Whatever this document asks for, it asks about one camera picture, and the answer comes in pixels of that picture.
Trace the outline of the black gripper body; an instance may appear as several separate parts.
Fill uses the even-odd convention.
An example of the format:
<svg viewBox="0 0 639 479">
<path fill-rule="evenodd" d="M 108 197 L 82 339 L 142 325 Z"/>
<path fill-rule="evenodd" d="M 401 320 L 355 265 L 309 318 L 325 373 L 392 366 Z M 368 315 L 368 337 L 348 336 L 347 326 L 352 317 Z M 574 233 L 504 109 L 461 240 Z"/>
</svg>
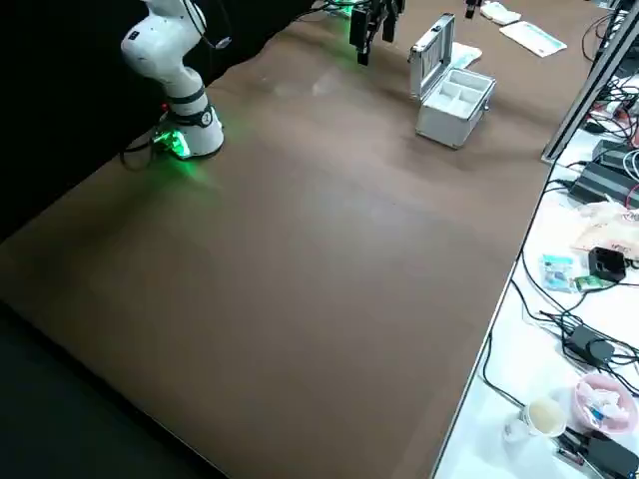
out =
<svg viewBox="0 0 639 479">
<path fill-rule="evenodd" d="M 363 12 L 370 21 L 382 21 L 387 17 L 396 19 L 400 15 L 400 2 L 396 0 L 356 1 L 354 10 Z"/>
</svg>

